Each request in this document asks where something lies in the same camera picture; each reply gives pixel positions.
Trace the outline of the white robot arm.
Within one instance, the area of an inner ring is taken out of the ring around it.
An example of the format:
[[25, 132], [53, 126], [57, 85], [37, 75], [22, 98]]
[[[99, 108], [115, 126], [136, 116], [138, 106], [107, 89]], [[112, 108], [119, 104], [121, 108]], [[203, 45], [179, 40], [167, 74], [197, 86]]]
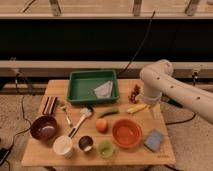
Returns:
[[165, 94], [213, 124], [213, 93], [174, 79], [173, 71], [172, 63], [165, 59], [143, 67], [140, 71], [142, 101], [153, 105]]

